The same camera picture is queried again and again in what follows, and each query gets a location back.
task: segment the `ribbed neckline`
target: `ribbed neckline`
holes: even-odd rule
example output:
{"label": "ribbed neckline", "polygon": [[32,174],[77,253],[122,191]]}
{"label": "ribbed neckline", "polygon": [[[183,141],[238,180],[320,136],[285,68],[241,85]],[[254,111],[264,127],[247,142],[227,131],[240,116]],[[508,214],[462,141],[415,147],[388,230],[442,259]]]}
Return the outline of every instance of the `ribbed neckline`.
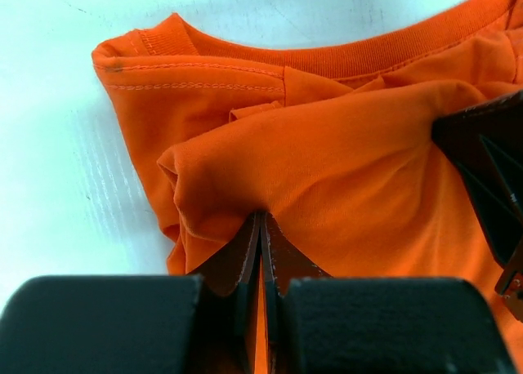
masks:
{"label": "ribbed neckline", "polygon": [[428,20],[376,38],[332,47],[268,50],[211,37],[172,14],[141,33],[151,55],[201,55],[287,65],[327,78],[353,78],[388,69],[473,35],[506,15],[516,0],[467,0]]}

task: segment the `white surface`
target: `white surface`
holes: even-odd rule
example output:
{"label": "white surface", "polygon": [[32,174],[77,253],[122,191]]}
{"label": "white surface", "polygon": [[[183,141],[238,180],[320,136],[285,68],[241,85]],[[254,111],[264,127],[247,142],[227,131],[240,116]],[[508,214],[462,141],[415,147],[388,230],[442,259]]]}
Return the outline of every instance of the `white surface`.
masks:
{"label": "white surface", "polygon": [[317,47],[413,24],[463,0],[0,0],[0,309],[42,274],[162,274],[159,232],[110,102],[98,42],[172,11],[259,47]]}

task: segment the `table surface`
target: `table surface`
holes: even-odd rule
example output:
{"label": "table surface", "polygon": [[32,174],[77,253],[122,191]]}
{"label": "table surface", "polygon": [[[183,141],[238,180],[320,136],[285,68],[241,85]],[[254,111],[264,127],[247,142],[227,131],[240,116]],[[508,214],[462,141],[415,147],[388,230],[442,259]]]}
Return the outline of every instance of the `table surface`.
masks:
{"label": "table surface", "polygon": [[97,43],[176,11],[299,48],[369,38],[464,0],[0,0],[0,309],[44,274],[165,274],[160,232],[92,70]]}

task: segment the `orange fabric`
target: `orange fabric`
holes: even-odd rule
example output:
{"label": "orange fabric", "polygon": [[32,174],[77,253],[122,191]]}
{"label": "orange fabric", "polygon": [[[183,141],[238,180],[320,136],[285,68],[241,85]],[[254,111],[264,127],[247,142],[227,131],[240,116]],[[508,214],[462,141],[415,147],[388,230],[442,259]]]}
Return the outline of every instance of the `orange fabric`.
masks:
{"label": "orange fabric", "polygon": [[159,226],[177,243],[171,274],[265,209],[334,276],[471,281],[523,369],[523,325],[494,293],[501,269],[431,142],[436,118],[522,88],[522,25],[522,0],[469,0],[366,41],[268,51],[172,15],[92,57]]}

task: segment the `orange shirt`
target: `orange shirt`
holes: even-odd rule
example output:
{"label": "orange shirt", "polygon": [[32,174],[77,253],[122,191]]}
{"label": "orange shirt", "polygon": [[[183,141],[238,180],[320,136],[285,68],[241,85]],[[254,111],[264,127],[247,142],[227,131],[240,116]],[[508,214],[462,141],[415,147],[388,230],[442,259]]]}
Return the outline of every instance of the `orange shirt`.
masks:
{"label": "orange shirt", "polygon": [[431,142],[436,118],[522,88],[521,26],[523,0],[469,0],[369,40],[271,51],[172,15],[92,57],[159,226],[177,243],[171,274],[200,265],[264,209],[333,276],[469,280],[523,369],[523,324],[494,293],[501,269]]}

